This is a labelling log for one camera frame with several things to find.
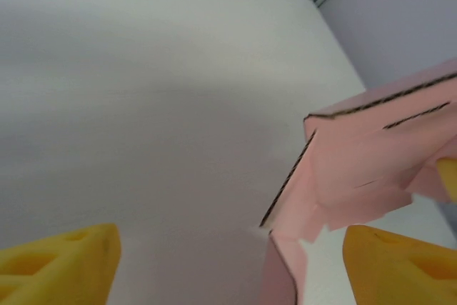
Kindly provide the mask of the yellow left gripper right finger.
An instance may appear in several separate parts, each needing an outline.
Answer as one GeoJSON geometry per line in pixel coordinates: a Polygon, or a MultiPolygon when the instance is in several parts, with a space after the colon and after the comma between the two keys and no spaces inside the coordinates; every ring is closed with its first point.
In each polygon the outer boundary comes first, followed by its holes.
{"type": "Polygon", "coordinates": [[[357,304],[456,303],[455,249],[353,225],[342,252],[357,304]]]}

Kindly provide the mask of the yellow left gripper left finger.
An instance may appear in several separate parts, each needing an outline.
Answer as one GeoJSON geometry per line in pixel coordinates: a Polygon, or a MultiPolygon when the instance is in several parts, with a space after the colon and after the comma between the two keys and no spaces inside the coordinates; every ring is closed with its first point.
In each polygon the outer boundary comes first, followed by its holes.
{"type": "Polygon", "coordinates": [[[1,250],[2,304],[106,304],[121,258],[115,224],[1,250]]]}

